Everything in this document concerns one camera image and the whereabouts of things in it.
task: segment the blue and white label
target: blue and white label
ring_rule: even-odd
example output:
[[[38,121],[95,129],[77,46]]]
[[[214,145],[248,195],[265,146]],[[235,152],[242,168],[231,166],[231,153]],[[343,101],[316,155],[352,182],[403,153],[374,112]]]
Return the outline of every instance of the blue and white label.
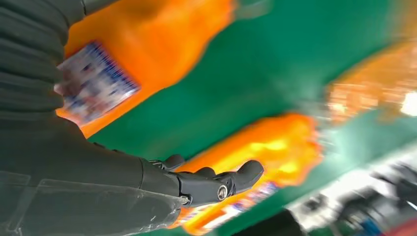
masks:
[[[99,43],[88,44],[58,68],[64,82],[56,85],[56,91],[64,96],[69,119],[79,126],[100,118],[141,89]]]

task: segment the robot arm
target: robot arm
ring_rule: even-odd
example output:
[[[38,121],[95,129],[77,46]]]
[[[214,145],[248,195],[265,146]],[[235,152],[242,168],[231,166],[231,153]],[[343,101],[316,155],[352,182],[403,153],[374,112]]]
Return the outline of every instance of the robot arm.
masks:
[[[116,236],[166,227],[182,207],[222,201],[250,188],[263,168],[172,173],[89,143],[58,117],[56,65],[72,24],[114,0],[0,3],[0,235]]]

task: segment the printed label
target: printed label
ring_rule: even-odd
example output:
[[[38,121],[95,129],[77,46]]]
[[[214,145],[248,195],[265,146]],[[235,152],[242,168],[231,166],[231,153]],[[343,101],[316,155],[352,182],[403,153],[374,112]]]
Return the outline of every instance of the printed label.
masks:
[[[237,203],[224,207],[222,209],[224,214],[204,225],[204,229],[213,230],[221,226],[232,218],[239,216],[245,211],[248,211],[254,205],[272,196],[278,190],[279,187],[274,182],[267,182],[262,184],[259,186],[259,188],[249,193]]]
[[[110,111],[138,91],[99,43],[90,43],[58,66],[64,82],[55,90],[64,96],[65,117],[83,126]]]

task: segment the orange packaging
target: orange packaging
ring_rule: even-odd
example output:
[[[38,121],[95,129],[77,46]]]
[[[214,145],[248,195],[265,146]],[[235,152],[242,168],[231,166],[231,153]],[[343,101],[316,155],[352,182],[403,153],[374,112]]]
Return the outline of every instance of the orange packaging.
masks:
[[[265,118],[201,153],[177,172],[196,172],[211,167],[218,173],[235,171],[246,161],[257,160],[265,172],[255,186],[225,201],[183,209],[177,222],[192,235],[203,235],[247,211],[280,188],[301,184],[320,163],[315,143],[315,124],[310,117],[288,114]]]
[[[91,136],[154,93],[183,78],[200,59],[209,41],[233,21],[234,9],[233,0],[121,0],[88,16],[71,28],[65,49],[68,56],[77,57],[61,66],[64,76],[89,79],[106,70],[107,79],[111,80],[109,71],[116,67],[113,75],[128,82],[117,85],[112,91],[112,85],[103,84],[99,91],[91,88],[86,93],[85,88],[98,84],[97,80],[86,86],[85,81],[67,79],[71,85],[79,83],[79,88],[57,88],[64,93],[65,102],[74,98],[74,90],[81,91],[84,97],[72,100],[73,103],[58,114],[74,120],[85,136]],[[86,54],[81,57],[77,52],[91,43],[104,56],[95,55],[92,63],[87,63]],[[122,96],[122,90],[129,86],[133,89]],[[119,95],[100,101],[105,98],[105,92]],[[82,120],[80,117],[85,115],[82,109],[87,109],[89,115],[102,113]]]
[[[417,1],[401,0],[399,42],[361,62],[329,88],[329,109],[335,124],[376,108],[383,120],[417,116]]]

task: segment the blurry background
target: blurry background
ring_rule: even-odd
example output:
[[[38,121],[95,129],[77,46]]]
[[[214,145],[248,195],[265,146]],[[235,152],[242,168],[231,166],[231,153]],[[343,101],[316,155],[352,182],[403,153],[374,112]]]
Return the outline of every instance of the blurry background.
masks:
[[[146,159],[187,158],[265,116],[320,100],[342,72],[394,42],[396,0],[275,0],[271,12],[221,32],[180,83],[164,89],[93,137]],[[372,111],[328,132],[323,163],[299,187],[279,191],[212,235],[228,236],[291,201],[417,138],[417,120],[377,122]],[[150,236],[184,235],[181,228]]]

